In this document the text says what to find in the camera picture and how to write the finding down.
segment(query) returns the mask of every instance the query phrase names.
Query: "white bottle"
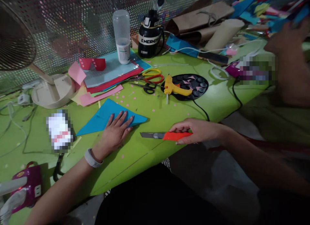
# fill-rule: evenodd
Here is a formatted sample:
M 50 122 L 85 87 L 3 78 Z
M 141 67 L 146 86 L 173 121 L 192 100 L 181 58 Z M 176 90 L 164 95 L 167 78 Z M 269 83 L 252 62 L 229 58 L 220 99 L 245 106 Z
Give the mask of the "white bottle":
M 119 62 L 128 64 L 130 61 L 130 16 L 126 10 L 117 10 L 113 13 L 113 27 Z

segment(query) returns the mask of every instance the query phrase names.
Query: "yellow glue gun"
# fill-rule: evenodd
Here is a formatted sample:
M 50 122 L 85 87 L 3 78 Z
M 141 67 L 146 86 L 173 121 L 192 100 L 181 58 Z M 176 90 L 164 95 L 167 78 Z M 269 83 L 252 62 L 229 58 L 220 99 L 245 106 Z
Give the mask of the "yellow glue gun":
M 164 94 L 171 94 L 172 92 L 181 94 L 183 96 L 189 96 L 192 93 L 190 89 L 182 89 L 177 87 L 175 84 L 173 84 L 172 77 L 168 75 L 165 81 Z

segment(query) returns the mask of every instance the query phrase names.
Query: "box cutter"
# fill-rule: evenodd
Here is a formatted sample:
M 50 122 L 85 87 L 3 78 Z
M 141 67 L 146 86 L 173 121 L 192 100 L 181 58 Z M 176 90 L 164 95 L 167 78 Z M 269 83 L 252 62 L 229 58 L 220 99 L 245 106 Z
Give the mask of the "box cutter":
M 183 137 L 187 137 L 192 135 L 193 133 L 189 132 L 162 132 L 162 133 L 148 133 L 148 132 L 140 132 L 143 138 L 156 138 L 156 139 L 163 139 L 163 140 L 172 140 L 178 141 Z

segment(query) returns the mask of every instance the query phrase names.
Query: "black round mat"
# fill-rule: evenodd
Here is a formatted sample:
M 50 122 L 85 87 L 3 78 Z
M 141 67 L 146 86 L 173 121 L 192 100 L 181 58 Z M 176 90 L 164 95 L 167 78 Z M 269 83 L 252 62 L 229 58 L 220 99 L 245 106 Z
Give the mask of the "black round mat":
M 177 75 L 177 76 L 172 77 L 172 82 L 175 85 L 180 84 L 180 87 L 182 89 L 190 89 L 191 87 L 193 90 L 192 94 L 189 96 L 183 96 L 181 94 L 172 93 L 171 95 L 173 95 L 179 101 L 190 101 L 193 99 L 197 99 L 201 97 L 207 91 L 209 87 L 208 81 L 204 77 L 196 75 L 196 74 Z

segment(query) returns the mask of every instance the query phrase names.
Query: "forearm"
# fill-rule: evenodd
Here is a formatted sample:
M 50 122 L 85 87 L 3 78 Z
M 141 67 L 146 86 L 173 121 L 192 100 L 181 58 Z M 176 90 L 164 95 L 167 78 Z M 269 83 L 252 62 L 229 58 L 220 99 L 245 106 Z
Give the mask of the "forearm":
M 310 195 L 310 184 L 291 168 L 260 150 L 235 131 L 225 131 L 221 144 L 259 188 Z
M 66 215 L 93 169 L 83 157 L 40 198 L 25 225 L 49 224 Z
M 278 91 L 289 105 L 310 107 L 310 70 L 301 47 L 277 55 Z

